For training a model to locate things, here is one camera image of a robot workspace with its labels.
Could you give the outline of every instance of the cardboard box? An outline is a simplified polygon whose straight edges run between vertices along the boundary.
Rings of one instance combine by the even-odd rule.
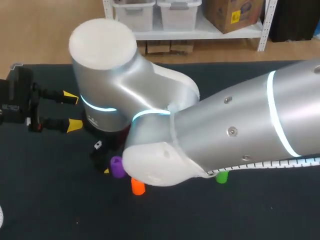
[[[146,42],[148,54],[163,54],[170,52],[169,40],[150,40]]]
[[[147,41],[136,41],[138,50],[142,56],[146,55],[147,52]]]
[[[194,51],[193,40],[172,40],[170,51],[178,54],[191,54]]]
[[[256,24],[264,0],[206,0],[205,17],[226,34]]]

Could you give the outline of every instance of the floor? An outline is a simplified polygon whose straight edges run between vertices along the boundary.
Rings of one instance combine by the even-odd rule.
[[[103,18],[102,0],[0,0],[0,78],[12,63],[70,63],[68,40],[80,23]],[[320,40],[267,44],[256,39],[196,41],[189,55],[147,56],[161,63],[248,62],[320,58]]]

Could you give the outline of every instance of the black table surface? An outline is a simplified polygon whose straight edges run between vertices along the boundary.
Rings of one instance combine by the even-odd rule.
[[[190,76],[201,98],[292,62],[164,65]],[[71,65],[29,65],[44,87],[78,93]],[[42,116],[80,118],[82,105],[43,100]],[[319,167],[232,171],[226,184],[190,179],[143,196],[95,171],[94,139],[0,127],[0,240],[312,239],[319,235]]]

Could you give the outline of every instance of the screw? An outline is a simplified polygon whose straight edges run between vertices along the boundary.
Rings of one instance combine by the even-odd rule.
[[[228,97],[226,97],[225,99],[224,99],[224,103],[225,104],[228,104],[228,103],[230,103],[232,101],[232,96],[228,96]]]
[[[235,137],[238,134],[238,130],[234,126],[231,126],[228,128],[226,133],[228,134],[229,137]]]
[[[250,155],[244,155],[244,156],[242,157],[242,160],[243,160],[243,161],[249,161],[249,160],[251,160],[251,156],[250,156]]]
[[[319,66],[316,66],[313,72],[314,72],[315,74],[320,74],[320,65],[319,65]]]

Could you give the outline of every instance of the yellow label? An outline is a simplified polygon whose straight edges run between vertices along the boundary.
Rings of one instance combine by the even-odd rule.
[[[241,10],[234,11],[231,17],[231,24],[238,23],[240,21]]]

